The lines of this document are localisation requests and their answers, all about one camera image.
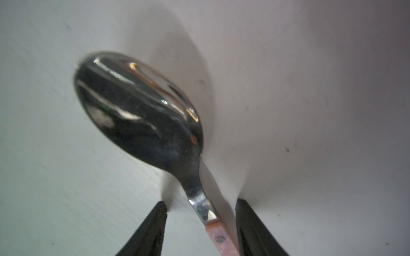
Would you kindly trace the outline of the steel spoon pink handle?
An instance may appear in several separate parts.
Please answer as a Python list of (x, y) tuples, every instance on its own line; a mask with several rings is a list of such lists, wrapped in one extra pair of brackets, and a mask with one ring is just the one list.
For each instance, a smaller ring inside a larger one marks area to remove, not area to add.
[(204, 130), (182, 90), (146, 63), (111, 51), (83, 57), (73, 83), (95, 126), (129, 155), (175, 177), (218, 252), (239, 255), (202, 184)]

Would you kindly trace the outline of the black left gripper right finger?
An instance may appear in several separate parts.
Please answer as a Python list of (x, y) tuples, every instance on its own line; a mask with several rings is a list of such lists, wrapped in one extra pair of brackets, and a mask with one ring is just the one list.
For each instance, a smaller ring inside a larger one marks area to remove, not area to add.
[(249, 203), (236, 203), (236, 225), (241, 256), (288, 256)]

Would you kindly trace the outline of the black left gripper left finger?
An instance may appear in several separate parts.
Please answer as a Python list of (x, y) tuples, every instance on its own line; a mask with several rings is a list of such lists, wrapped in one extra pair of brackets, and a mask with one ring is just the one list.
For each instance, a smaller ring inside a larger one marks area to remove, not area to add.
[(160, 256), (164, 240), (167, 206), (159, 201), (117, 256)]

